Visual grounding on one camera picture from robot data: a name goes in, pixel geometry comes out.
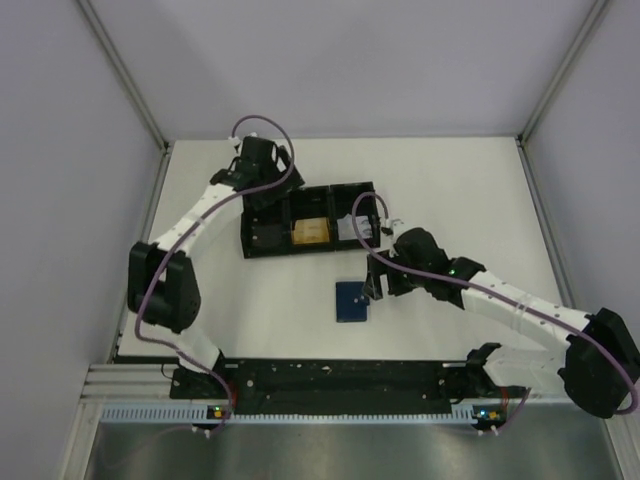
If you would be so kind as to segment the blue leather card holder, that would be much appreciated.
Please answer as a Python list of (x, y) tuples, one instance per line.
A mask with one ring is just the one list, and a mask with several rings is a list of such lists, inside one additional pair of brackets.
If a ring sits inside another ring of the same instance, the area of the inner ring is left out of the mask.
[(368, 319), (369, 298), (364, 283), (340, 281), (335, 284), (335, 310), (337, 323), (361, 323)]

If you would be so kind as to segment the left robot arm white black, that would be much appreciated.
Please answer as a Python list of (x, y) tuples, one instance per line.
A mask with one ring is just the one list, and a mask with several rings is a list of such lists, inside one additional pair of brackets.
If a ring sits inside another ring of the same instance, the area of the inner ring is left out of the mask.
[(242, 215), (246, 198), (265, 207), (304, 184), (291, 141), (282, 146), (256, 135), (232, 141), (230, 165), (211, 177), (171, 228), (152, 242), (135, 243), (128, 259), (127, 306), (136, 316), (136, 339), (171, 349), (194, 371), (194, 387), (209, 397), (224, 390), (227, 374), (215, 365), (220, 348), (196, 324), (202, 297), (195, 260)]

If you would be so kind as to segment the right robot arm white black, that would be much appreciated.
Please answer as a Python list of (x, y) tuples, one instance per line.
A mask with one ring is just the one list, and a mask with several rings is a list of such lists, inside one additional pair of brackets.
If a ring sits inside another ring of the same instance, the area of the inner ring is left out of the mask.
[(364, 292), (372, 300), (423, 290), (435, 300), (500, 323), (538, 344), (519, 350), (487, 343), (467, 357), (469, 388), (487, 396), (499, 387), (565, 393), (599, 418), (634, 412), (639, 406), (639, 349), (622, 317), (543, 300), (499, 279), (466, 257), (450, 258), (421, 227), (384, 222), (390, 249), (370, 252)]

